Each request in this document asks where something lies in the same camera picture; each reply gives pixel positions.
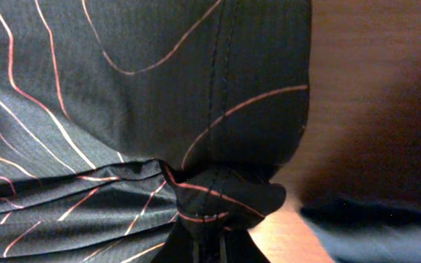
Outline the black cycling jersey orange lines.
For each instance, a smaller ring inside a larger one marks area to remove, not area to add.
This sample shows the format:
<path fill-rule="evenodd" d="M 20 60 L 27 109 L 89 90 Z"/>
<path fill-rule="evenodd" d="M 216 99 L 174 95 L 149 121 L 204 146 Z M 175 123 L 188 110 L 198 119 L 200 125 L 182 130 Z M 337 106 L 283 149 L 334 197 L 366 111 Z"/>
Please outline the black cycling jersey orange lines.
<path fill-rule="evenodd" d="M 265 262 L 311 11 L 0 0 L 0 262 Z"/>

